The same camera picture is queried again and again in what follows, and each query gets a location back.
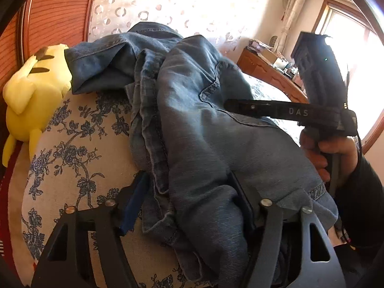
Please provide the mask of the dark sleeved right forearm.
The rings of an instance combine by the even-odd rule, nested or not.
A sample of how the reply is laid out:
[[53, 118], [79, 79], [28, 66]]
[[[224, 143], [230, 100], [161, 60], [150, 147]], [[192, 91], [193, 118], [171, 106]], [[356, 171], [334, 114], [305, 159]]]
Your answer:
[[383, 246], [383, 185], [364, 157], [336, 190], [335, 202], [351, 251], [371, 264]]

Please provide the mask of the person's right hand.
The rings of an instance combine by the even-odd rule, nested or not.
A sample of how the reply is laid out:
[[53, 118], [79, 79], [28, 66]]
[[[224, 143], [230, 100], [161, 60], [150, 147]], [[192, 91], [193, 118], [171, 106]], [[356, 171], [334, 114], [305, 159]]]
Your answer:
[[332, 181], [335, 175], [335, 171], [331, 170], [332, 163], [328, 160], [335, 155], [340, 158], [336, 177], [337, 188], [346, 182], [357, 167], [358, 149], [351, 137], [334, 136], [317, 142], [303, 130], [299, 144], [324, 182]]

